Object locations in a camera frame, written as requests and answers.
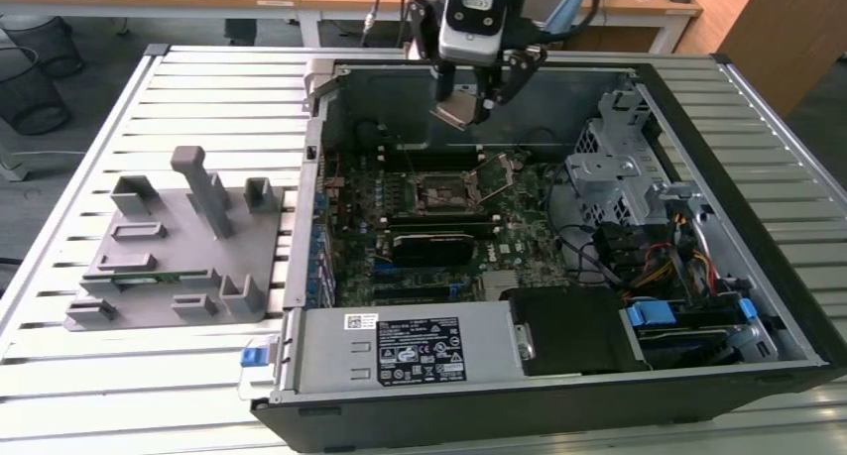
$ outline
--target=metal table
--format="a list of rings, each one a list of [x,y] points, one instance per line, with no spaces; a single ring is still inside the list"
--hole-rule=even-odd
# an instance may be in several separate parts
[[[399,58],[398,51],[172,47],[147,56],[18,275],[0,299],[0,451],[292,453],[239,400],[239,350],[279,330],[307,115],[309,57]],[[627,61],[631,55],[569,54]],[[730,66],[650,56],[814,296],[847,332],[847,198]],[[664,142],[670,159],[681,158]],[[201,145],[223,183],[268,175],[285,187],[269,318],[260,323],[68,333],[78,277],[113,210],[106,191],[144,172],[184,186],[168,159]],[[578,410],[578,407],[562,407]],[[772,397],[713,421],[471,442],[391,453],[832,453],[847,431],[843,383]]]

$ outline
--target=gray carpet floor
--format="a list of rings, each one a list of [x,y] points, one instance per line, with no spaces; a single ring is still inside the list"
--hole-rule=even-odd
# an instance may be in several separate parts
[[[148,44],[220,46],[223,21],[216,20],[129,20],[130,33],[117,37],[104,32],[108,19],[69,18],[73,41],[85,60],[84,71],[57,81],[73,115],[57,132],[40,137],[14,134],[0,122],[0,139],[12,152],[45,150],[85,151],[110,110],[132,69]],[[343,34],[356,31],[359,24],[324,23],[322,43],[326,47],[356,47],[358,38]],[[390,47],[395,25],[376,24],[370,43]],[[259,46],[300,47],[296,26],[283,21],[259,22]],[[847,63],[839,63],[808,93],[788,117],[788,125],[801,138],[841,184],[847,183],[843,143],[847,143]],[[21,157],[32,170],[26,182],[0,179],[0,257],[22,258],[56,205],[81,156],[41,155]],[[12,279],[13,267],[0,265],[0,288]]]

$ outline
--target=wooden desk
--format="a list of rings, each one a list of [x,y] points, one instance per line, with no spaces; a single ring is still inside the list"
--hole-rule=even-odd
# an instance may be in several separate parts
[[[382,0],[376,20],[399,20],[400,0]],[[362,20],[372,0],[0,0],[0,14],[50,14],[93,17],[208,17],[296,19],[304,47],[319,47],[322,20]],[[590,1],[582,4],[587,12]],[[653,53],[670,53],[692,17],[696,4],[668,0],[605,0],[605,17],[595,24],[660,29]]]

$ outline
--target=small circuit board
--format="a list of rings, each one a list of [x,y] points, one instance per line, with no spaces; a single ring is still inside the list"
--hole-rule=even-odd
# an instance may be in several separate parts
[[[328,153],[335,306],[491,299],[486,273],[518,286],[566,285],[542,209],[549,165],[515,166],[510,152],[474,154],[464,171],[415,159],[394,157],[392,167],[379,153]]]

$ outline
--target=wastebasket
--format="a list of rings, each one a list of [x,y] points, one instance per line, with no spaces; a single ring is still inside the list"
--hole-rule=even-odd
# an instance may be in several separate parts
[[[0,118],[21,135],[53,131],[70,118],[32,49],[0,48]]]
[[[70,76],[84,67],[70,27],[61,17],[2,16],[0,29],[17,47],[36,51],[49,77]]]

